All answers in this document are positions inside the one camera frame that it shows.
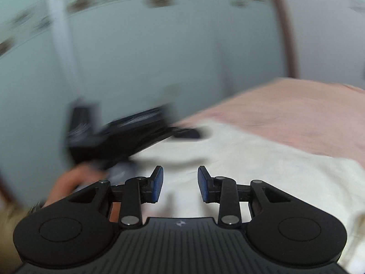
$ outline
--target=silver screw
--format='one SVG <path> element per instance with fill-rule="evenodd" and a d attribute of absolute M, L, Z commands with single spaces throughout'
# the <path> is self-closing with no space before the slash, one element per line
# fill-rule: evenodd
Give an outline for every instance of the silver screw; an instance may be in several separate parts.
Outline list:
<path fill-rule="evenodd" d="M 125 225 L 135 225 L 139 222 L 139 218 L 133 215 L 128 215 L 125 217 L 122 217 L 122 219 L 120 220 L 122 222 L 122 224 Z"/>
<path fill-rule="evenodd" d="M 225 215 L 220 219 L 226 225 L 235 225 L 240 219 L 235 215 Z"/>

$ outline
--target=white fabric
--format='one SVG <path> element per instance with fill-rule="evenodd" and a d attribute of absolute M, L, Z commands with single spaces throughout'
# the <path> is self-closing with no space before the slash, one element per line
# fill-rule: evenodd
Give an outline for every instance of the white fabric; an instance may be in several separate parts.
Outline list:
<path fill-rule="evenodd" d="M 365 245 L 348 261 L 346 250 L 354 223 L 365 214 L 365 171 L 355 161 L 314 155 L 242 132 L 214 121 L 202 124 L 209 138 L 198 142 L 165 140 L 134 158 L 150 176 L 156 165 L 164 167 L 164 184 L 158 203 L 143 205 L 143 218 L 218 216 L 218 204 L 203 203 L 197 169 L 205 165 L 212 177 L 226 176 L 238 184 L 261 179 L 342 221 L 348 242 L 339 263 L 353 274 L 365 272 Z M 247 203 L 241 204 L 242 221 L 251 219 Z"/>

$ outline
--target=blurry black object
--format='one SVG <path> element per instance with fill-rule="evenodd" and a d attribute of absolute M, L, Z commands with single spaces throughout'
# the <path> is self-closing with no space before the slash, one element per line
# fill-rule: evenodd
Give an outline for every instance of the blurry black object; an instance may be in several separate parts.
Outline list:
<path fill-rule="evenodd" d="M 347 239 L 337 218 L 261 180 L 212 178 L 204 166 L 198 185 L 204 202 L 219 203 L 218 223 L 151 217 L 143 224 L 141 204 L 158 201 L 163 177 L 157 166 L 124 185 L 101 180 L 30 214 L 14 230 L 25 262 L 16 273 L 346 273 L 336 263 Z M 113 202 L 121 202 L 117 223 L 108 219 Z M 240 202 L 248 202 L 247 223 Z"/>
<path fill-rule="evenodd" d="M 94 111 L 92 106 L 78 105 L 72 109 L 67 149 L 75 164 L 97 161 L 106 170 L 168 137 L 201 138 L 195 129 L 169 126 L 164 107 L 112 121 L 100 131 L 95 126 Z"/>

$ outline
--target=pink cloth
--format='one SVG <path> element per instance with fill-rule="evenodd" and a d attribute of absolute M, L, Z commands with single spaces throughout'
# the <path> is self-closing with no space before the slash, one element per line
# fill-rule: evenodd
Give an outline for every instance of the pink cloth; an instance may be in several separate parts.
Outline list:
<path fill-rule="evenodd" d="M 207 118 L 313 154 L 352 158 L 365 168 L 365 91 L 357 87 L 280 78 L 182 124 Z"/>

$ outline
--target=ridged surface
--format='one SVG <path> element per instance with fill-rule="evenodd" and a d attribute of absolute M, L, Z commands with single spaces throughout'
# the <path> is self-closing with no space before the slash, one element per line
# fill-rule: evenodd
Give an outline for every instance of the ridged surface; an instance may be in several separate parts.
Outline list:
<path fill-rule="evenodd" d="M 276 265 L 253 251 L 241 232 L 218 227 L 213 219 L 150 219 L 139 230 L 120 234 L 102 257 L 73 269 L 25 264 L 19 274 L 288 274 L 346 273 L 337 264 L 317 269 Z"/>

